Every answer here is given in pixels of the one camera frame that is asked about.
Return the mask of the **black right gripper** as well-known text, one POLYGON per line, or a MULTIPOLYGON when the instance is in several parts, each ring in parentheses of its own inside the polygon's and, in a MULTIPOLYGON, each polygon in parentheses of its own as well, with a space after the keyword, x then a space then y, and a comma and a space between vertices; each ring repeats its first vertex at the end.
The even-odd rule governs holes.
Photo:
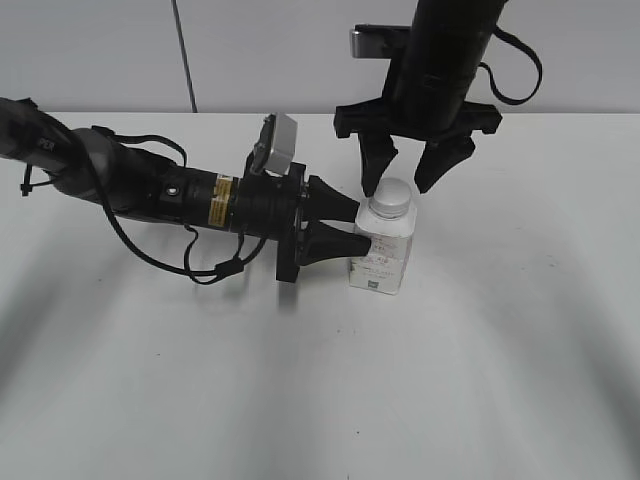
POLYGON ((433 94, 405 104, 381 97, 339 106, 334 129, 339 138, 359 133, 361 187, 366 197, 372 197, 398 154, 391 136, 427 142, 414 175, 419 192, 425 194, 474 153, 471 137, 475 131, 492 135, 501 121, 493 105, 433 94))

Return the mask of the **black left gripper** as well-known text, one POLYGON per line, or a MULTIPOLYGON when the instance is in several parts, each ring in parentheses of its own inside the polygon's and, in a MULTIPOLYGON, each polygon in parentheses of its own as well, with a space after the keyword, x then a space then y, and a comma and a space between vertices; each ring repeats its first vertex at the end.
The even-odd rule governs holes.
MULTIPOLYGON (((247 162, 233 203, 234 233, 277 242, 276 280, 280 282, 295 283, 300 271, 298 233, 305 170, 305 165, 293 162, 284 176, 266 172, 256 175, 250 172, 247 162)), ((358 201, 311 175, 302 201, 302 218, 310 222, 303 233, 300 264, 366 256, 371 248, 370 238, 311 221, 353 223, 358 209, 358 201)))

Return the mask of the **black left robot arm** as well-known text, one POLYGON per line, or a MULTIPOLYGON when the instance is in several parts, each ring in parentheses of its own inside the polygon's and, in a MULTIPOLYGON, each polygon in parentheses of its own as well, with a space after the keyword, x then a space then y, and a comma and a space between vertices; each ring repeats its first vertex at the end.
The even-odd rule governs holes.
POLYGON ((146 135, 103 126, 71 129, 30 99, 1 102, 1 154, 42 170, 48 185, 98 204, 118 236, 122 219, 173 224, 254 237, 277 245, 276 277, 294 282, 302 267, 363 257, 369 238, 344 231, 358 203, 294 161, 297 124, 284 114, 264 118, 241 177, 195 169, 146 149, 146 135))

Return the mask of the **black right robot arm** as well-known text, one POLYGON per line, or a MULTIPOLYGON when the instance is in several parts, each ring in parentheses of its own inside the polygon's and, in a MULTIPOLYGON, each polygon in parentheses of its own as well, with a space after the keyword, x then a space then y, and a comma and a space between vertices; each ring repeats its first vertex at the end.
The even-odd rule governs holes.
POLYGON ((496 132, 497 109, 465 97, 503 8, 501 1, 421 1, 409 26, 351 30, 353 57, 390 62, 380 97, 335 110, 337 137, 358 136, 366 196, 397 155, 396 137, 423 142, 414 181, 425 193, 473 155, 473 132, 496 132))

